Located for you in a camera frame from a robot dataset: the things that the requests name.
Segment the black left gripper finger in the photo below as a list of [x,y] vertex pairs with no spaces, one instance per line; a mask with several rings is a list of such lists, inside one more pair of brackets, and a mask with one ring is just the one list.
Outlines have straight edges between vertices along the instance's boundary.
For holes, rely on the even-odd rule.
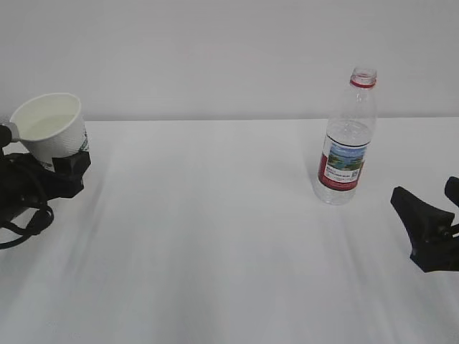
[[79,151],[72,156],[53,158],[55,174],[68,181],[81,181],[91,160],[88,151]]

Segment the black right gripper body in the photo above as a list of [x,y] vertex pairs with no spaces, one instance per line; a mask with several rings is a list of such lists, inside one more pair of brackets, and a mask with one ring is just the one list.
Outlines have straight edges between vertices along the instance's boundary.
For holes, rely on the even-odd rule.
[[423,272],[458,272],[458,225],[440,234],[413,245],[410,259]]

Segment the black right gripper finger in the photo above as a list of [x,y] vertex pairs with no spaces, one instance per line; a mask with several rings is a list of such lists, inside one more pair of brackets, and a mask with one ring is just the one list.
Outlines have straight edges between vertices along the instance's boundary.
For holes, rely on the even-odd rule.
[[425,203],[401,186],[394,188],[390,203],[400,217],[412,247],[453,239],[453,213]]
[[453,202],[456,206],[459,206],[459,178],[451,176],[444,189],[446,197]]

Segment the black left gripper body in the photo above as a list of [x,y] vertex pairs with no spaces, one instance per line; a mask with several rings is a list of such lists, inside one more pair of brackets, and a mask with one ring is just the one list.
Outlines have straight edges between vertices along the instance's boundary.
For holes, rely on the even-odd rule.
[[44,168],[30,153],[1,157],[1,214],[17,215],[52,199],[71,199],[83,190],[83,181],[68,181]]

